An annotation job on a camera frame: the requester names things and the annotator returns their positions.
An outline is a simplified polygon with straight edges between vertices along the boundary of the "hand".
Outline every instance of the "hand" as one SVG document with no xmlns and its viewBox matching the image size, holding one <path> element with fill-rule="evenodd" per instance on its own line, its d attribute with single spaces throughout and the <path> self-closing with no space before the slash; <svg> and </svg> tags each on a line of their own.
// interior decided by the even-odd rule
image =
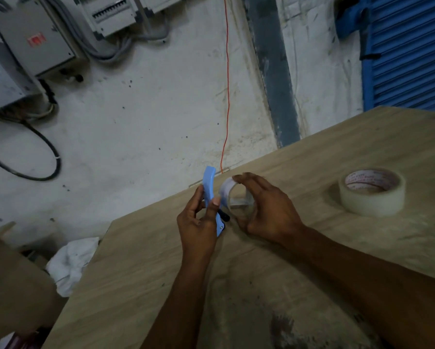
<svg viewBox="0 0 435 349">
<path fill-rule="evenodd" d="M 197 213 L 205 208 L 203 195 L 203 185 L 200 185 L 185 209 L 177 216 L 183 249 L 183 265 L 206 264 L 207 266 L 216 246 L 216 214 L 221 198 L 214 197 L 206 209 L 205 216 L 197 219 Z"/>
<path fill-rule="evenodd" d="M 265 178 L 252 173 L 232 178 L 244 185 L 255 199 L 255 209 L 249 220 L 237 218 L 240 229 L 283 246 L 305 229 L 289 196 Z"/>
</svg>

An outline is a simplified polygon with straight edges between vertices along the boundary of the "blue rolling shutter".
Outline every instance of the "blue rolling shutter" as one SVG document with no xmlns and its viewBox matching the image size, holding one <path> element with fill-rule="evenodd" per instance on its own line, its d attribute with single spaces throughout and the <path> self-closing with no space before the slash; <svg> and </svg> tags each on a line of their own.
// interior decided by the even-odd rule
<svg viewBox="0 0 435 349">
<path fill-rule="evenodd" d="M 378 105 L 435 111 L 435 0 L 372 0 L 363 61 L 364 109 Z"/>
</svg>

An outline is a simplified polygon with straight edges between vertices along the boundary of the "electrical panel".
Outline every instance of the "electrical panel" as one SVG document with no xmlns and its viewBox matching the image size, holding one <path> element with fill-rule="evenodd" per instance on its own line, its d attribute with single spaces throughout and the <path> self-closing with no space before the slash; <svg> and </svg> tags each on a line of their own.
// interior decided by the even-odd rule
<svg viewBox="0 0 435 349">
<path fill-rule="evenodd" d="M 74 2 L 98 40 L 142 20 L 138 0 L 74 0 Z"/>
<path fill-rule="evenodd" d="M 165 8 L 176 4 L 181 0 L 140 0 L 145 10 L 145 14 L 151 17 L 153 14 L 164 10 Z"/>
<path fill-rule="evenodd" d="M 29 0 L 0 15 L 0 34 L 27 73 L 37 78 L 86 59 L 45 0 Z"/>
<path fill-rule="evenodd" d="M 0 42 L 0 109 L 40 93 L 39 88 L 18 66 L 11 52 Z"/>
</svg>

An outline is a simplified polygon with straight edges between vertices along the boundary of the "left hand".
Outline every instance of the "left hand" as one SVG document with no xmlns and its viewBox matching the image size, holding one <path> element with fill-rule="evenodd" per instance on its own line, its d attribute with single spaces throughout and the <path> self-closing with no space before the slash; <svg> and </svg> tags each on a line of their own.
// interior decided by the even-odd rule
<svg viewBox="0 0 435 349">
<path fill-rule="evenodd" d="M 206 209 L 205 216 L 197 219 L 197 213 L 205 208 L 203 195 L 203 185 L 200 185 L 185 209 L 177 216 L 183 249 L 183 265 L 206 264 L 207 266 L 216 246 L 216 214 L 221 198 L 214 197 Z"/>
</svg>

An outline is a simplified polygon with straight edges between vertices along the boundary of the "blue tape dispenser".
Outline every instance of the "blue tape dispenser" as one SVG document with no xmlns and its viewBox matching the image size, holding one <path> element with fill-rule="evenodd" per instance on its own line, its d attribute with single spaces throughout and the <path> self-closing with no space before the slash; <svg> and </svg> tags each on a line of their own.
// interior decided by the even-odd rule
<svg viewBox="0 0 435 349">
<path fill-rule="evenodd" d="M 206 204 L 206 207 L 208 207 L 209 202 L 213 199 L 214 193 L 213 193 L 213 184 L 214 184 L 214 175 L 216 174 L 216 168 L 215 167 L 206 167 L 204 169 L 204 175 L 203 175 L 203 187 L 204 187 L 204 203 Z M 225 225 L 221 220 L 220 214 L 216 214 L 216 224 L 217 224 L 217 236 L 219 236 L 224 230 Z"/>
</svg>

